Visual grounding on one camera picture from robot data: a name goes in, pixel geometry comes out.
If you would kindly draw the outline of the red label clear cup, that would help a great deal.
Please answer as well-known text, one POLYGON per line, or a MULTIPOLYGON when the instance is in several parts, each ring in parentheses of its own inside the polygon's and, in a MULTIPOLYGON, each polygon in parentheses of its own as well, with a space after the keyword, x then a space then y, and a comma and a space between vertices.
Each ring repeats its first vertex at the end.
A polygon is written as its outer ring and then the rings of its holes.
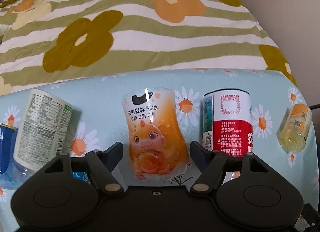
POLYGON ((241 89, 219 89, 203 97, 202 145, 243 157, 253 151, 251 96, 241 89))

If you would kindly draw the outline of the pale green label cup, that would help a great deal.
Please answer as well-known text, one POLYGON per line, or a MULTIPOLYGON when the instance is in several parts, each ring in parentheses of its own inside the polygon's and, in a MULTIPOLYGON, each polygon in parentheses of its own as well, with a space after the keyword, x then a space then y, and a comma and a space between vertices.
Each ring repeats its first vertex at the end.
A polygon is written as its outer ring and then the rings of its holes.
POLYGON ((45 91, 32 89, 17 133, 15 162, 38 171, 61 153, 72 113, 69 103, 45 91))

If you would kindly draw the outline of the white blue label cup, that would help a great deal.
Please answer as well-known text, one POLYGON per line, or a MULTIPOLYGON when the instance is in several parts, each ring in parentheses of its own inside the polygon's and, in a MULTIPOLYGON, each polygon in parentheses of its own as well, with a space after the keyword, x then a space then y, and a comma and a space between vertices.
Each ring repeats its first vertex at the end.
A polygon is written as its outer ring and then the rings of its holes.
POLYGON ((72 176, 75 179, 78 179, 80 181, 90 184, 87 172, 72 172, 72 176))

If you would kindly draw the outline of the orange dragon label cup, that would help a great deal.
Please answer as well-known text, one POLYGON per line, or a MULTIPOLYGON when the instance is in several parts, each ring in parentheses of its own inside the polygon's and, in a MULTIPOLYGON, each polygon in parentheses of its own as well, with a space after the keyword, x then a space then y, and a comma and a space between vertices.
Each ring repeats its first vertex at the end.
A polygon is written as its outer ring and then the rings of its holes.
POLYGON ((121 100, 129 131, 129 160, 136 179, 166 181, 186 172, 189 152, 178 125, 173 90, 155 87, 121 100))

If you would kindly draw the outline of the striped floral bed quilt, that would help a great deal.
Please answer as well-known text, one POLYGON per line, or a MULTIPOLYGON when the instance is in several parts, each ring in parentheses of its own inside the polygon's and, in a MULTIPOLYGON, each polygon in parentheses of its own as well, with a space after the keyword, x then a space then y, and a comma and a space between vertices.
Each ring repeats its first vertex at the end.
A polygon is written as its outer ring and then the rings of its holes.
POLYGON ((1 95, 185 68, 277 70, 295 80, 241 0, 1 0, 1 95))

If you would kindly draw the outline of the yellow label clear cup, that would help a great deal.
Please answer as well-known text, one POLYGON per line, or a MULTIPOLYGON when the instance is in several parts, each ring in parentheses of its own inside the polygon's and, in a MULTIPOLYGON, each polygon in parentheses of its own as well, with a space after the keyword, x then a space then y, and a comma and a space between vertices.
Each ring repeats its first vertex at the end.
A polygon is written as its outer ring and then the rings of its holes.
POLYGON ((297 103, 290 110, 287 109, 277 131, 278 141, 285 152, 297 153, 304 150, 311 120, 311 110, 303 103, 297 103))

